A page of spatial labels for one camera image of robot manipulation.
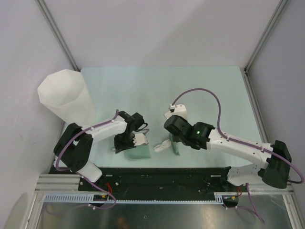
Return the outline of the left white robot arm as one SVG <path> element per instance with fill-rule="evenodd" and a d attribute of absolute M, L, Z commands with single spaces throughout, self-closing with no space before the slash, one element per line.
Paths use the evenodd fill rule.
<path fill-rule="evenodd" d="M 102 171 L 89 160 L 92 145 L 104 139 L 114 138 L 114 152 L 120 153 L 148 144 L 142 131 L 147 123 L 139 113 L 129 115 L 116 111 L 107 121 L 89 127 L 69 124 L 57 142 L 53 152 L 57 157 L 55 168 L 62 172 L 69 170 L 89 180 L 89 186 L 99 191 L 105 186 Z"/>

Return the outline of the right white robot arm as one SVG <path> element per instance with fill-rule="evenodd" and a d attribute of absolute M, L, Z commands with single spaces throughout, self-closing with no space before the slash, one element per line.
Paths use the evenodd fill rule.
<path fill-rule="evenodd" d="M 260 181 L 278 189 L 287 187 L 292 159 L 282 141 L 270 144 L 236 139 L 220 134 L 217 128 L 206 123 L 191 125 L 178 115 L 169 117 L 164 128 L 176 140 L 192 149 L 218 150 L 250 162 L 247 166 L 231 167 L 227 175 L 220 179 L 220 187 L 224 191 Z"/>

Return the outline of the paper scrap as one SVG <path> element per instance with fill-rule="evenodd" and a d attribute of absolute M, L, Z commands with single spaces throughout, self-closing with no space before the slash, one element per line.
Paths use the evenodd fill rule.
<path fill-rule="evenodd" d="M 171 147 L 172 142 L 169 139 L 164 140 L 161 144 L 156 145 L 153 149 L 155 152 L 161 152 L 169 147 Z"/>

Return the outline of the green hand brush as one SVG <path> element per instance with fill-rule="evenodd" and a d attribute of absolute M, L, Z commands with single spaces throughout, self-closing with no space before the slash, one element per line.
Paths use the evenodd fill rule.
<path fill-rule="evenodd" d="M 169 134 L 169 137 L 170 137 L 170 141 L 172 143 L 172 149 L 173 149 L 173 152 L 176 156 L 179 156 L 180 153 L 179 153 L 179 147 L 178 147 L 178 143 L 180 142 L 179 138 L 177 136 L 174 136 L 172 134 Z"/>

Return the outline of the paper scrap mid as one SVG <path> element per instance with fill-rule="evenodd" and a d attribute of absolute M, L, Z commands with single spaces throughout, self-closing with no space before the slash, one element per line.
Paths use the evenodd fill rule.
<path fill-rule="evenodd" d="M 165 113 L 165 114 L 164 114 L 164 117 L 165 117 L 166 119 L 168 119 L 169 117 L 171 117 L 171 113 Z"/>

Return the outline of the green plastic dustpan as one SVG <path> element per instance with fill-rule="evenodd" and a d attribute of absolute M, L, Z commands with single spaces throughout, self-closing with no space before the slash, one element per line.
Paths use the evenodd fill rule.
<path fill-rule="evenodd" d="M 149 145 L 141 145 L 125 150 L 124 156 L 131 161 L 151 159 Z"/>

